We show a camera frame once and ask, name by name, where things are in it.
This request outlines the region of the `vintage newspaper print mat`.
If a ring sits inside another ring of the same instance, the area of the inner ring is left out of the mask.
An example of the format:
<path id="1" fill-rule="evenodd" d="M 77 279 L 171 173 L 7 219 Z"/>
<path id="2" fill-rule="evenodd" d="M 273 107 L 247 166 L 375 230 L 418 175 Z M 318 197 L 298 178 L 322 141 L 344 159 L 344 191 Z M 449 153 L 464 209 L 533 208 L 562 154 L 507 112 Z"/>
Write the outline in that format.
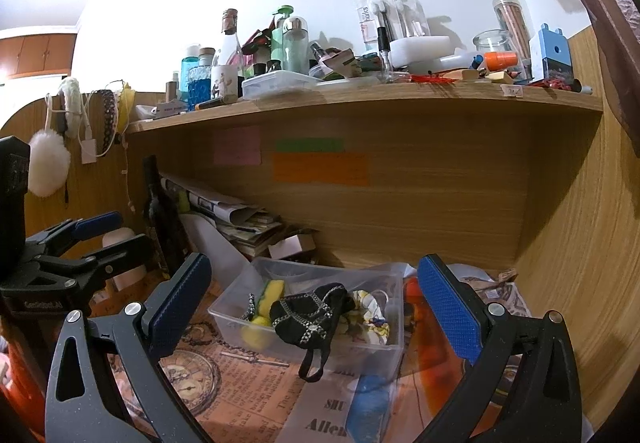
<path id="1" fill-rule="evenodd" d="M 216 442 L 349 442 L 352 376 L 298 377 L 294 363 L 227 345 L 207 307 L 209 288 L 162 369 L 183 403 Z"/>

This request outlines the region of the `green and yellow sponge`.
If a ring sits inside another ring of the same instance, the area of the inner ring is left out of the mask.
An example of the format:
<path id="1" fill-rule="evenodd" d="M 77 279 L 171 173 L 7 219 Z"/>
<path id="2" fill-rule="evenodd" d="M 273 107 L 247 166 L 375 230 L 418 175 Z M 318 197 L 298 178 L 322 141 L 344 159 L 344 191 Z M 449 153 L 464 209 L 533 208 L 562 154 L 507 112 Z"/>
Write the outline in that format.
<path id="1" fill-rule="evenodd" d="M 257 313 L 265 317 L 265 319 L 270 319 L 271 305 L 274 302 L 278 302 L 284 296 L 284 292 L 285 281 L 282 281 L 282 279 L 270 279 L 270 281 L 267 281 L 257 303 Z"/>

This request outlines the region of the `clear jar with sticks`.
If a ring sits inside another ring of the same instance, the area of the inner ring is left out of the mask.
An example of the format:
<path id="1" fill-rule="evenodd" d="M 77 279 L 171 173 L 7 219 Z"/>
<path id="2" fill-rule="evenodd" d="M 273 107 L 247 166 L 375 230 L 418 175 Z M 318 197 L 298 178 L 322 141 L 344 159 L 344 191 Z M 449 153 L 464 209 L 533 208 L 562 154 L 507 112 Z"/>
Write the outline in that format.
<path id="1" fill-rule="evenodd" d="M 523 9 L 518 0 L 493 0 L 492 6 L 496 13 L 500 28 L 510 33 L 515 51 L 526 71 L 530 76 L 530 48 L 529 32 L 526 27 Z"/>

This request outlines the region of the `small cardboard box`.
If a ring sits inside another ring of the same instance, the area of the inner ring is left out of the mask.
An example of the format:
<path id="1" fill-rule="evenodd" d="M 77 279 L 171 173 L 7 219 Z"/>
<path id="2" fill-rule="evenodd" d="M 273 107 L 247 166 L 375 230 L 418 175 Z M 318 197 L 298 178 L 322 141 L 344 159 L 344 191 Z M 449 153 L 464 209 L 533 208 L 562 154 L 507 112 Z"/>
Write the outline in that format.
<path id="1" fill-rule="evenodd" d="M 314 251 L 314 249 L 316 249 L 314 236 L 309 233 L 297 233 L 270 245 L 268 252 L 271 259 L 283 260 Z"/>

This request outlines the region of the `white rectangular tray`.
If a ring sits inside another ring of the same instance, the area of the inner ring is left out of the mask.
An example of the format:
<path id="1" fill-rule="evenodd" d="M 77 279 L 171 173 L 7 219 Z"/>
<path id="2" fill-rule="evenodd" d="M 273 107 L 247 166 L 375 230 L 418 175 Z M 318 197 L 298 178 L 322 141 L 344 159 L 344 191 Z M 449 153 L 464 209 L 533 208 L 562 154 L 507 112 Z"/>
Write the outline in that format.
<path id="1" fill-rule="evenodd" d="M 294 71 L 277 70 L 242 82 L 244 99 L 260 99 L 273 94 L 314 88 L 319 79 Z"/>

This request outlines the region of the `green spray bottle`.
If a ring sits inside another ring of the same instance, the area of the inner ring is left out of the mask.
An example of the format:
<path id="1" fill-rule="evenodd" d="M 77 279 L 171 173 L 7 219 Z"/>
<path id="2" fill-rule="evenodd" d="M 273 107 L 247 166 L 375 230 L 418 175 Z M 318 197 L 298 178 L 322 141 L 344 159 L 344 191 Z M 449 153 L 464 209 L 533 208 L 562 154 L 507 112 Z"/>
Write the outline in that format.
<path id="1" fill-rule="evenodd" d="M 282 5 L 272 16 L 271 21 L 271 59 L 278 60 L 283 70 L 291 70 L 290 62 L 286 59 L 283 45 L 283 25 L 292 15 L 294 8 L 291 5 Z"/>

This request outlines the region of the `orange sticky note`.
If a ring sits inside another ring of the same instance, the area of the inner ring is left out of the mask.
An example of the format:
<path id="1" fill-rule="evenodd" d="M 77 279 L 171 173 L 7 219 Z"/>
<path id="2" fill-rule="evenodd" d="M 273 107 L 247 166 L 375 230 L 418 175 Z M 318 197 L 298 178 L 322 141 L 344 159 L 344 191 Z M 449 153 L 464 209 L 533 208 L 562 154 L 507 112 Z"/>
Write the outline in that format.
<path id="1" fill-rule="evenodd" d="M 367 186 L 367 156 L 359 152 L 275 152 L 273 180 L 291 184 Z"/>

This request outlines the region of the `black chain-print fabric scrunchie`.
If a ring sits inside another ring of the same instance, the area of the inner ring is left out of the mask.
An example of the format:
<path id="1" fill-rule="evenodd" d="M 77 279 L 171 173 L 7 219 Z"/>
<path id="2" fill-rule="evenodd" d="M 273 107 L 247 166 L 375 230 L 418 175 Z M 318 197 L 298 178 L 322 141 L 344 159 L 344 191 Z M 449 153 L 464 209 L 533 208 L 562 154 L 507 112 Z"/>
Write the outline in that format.
<path id="1" fill-rule="evenodd" d="M 286 296 L 271 305 L 271 326 L 278 337 L 305 350 L 298 368 L 300 379 L 315 383 L 322 378 L 338 322 L 354 306 L 349 291 L 340 283 Z"/>

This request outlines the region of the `white ceramic mug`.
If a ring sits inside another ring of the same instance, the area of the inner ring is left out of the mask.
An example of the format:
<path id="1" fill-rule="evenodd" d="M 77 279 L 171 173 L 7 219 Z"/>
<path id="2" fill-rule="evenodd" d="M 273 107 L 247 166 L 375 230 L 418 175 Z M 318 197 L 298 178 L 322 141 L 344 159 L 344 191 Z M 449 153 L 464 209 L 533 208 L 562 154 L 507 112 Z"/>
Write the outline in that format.
<path id="1" fill-rule="evenodd" d="M 213 66 L 212 97 L 213 99 L 222 99 L 225 102 L 235 102 L 239 98 L 237 66 Z"/>

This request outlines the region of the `green sticky note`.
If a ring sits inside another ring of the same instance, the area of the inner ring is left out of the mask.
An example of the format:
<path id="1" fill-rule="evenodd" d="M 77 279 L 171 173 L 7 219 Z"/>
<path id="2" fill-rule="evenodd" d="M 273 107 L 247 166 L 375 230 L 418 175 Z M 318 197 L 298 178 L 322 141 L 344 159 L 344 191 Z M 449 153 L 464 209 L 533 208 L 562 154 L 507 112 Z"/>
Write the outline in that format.
<path id="1" fill-rule="evenodd" d="M 283 137 L 274 150 L 285 154 L 326 154 L 343 152 L 344 140 L 337 137 Z"/>

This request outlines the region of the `colour newspaper sheet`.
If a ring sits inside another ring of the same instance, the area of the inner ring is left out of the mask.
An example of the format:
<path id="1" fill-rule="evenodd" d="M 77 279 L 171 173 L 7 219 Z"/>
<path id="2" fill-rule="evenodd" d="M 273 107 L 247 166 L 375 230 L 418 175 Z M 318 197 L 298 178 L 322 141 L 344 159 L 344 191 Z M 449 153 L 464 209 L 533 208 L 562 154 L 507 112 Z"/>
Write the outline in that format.
<path id="1" fill-rule="evenodd" d="M 411 442 L 470 365 L 451 348 L 418 283 L 407 281 L 406 347 L 395 381 L 330 374 L 304 385 L 280 442 Z"/>

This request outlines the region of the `white patterned fabric scrunchie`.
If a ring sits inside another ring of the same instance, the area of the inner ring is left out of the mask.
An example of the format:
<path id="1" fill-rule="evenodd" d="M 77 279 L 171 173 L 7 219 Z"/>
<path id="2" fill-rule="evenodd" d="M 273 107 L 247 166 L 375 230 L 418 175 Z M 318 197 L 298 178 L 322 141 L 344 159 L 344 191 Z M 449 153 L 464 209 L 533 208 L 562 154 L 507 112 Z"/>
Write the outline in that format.
<path id="1" fill-rule="evenodd" d="M 341 317 L 336 333 L 355 343 L 387 345 L 390 323 L 386 319 L 384 309 L 388 302 L 388 294 L 382 289 L 358 289 L 352 291 L 350 296 L 355 306 L 352 311 Z"/>

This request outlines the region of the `pink sticky note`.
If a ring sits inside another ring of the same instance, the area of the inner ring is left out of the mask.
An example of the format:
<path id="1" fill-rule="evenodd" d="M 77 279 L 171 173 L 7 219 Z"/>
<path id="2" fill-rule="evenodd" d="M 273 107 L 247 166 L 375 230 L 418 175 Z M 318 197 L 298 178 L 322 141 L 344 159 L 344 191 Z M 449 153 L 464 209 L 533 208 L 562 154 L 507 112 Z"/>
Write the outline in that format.
<path id="1" fill-rule="evenodd" d="M 214 136 L 215 166 L 259 166 L 262 137 L 259 125 L 222 129 Z"/>

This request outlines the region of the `white pump dispenser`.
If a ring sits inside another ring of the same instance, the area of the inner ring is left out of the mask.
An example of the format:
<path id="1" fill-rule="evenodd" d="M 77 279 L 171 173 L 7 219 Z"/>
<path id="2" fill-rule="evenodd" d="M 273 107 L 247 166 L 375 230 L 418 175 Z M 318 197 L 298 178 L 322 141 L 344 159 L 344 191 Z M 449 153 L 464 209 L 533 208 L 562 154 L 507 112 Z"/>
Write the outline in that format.
<path id="1" fill-rule="evenodd" d="M 404 38 L 400 0 L 355 0 L 364 47 L 367 51 L 378 48 L 378 29 L 385 28 L 390 41 Z"/>

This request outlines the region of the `blue liquid bottle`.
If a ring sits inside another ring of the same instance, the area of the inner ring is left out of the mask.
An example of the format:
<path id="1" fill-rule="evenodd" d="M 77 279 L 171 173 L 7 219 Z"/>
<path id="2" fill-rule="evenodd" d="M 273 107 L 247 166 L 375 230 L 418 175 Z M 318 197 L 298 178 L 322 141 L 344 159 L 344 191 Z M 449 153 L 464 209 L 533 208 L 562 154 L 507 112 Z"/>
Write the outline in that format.
<path id="1" fill-rule="evenodd" d="M 180 99 L 188 111 L 210 99 L 212 65 L 216 50 L 213 47 L 191 45 L 181 61 L 179 74 Z"/>

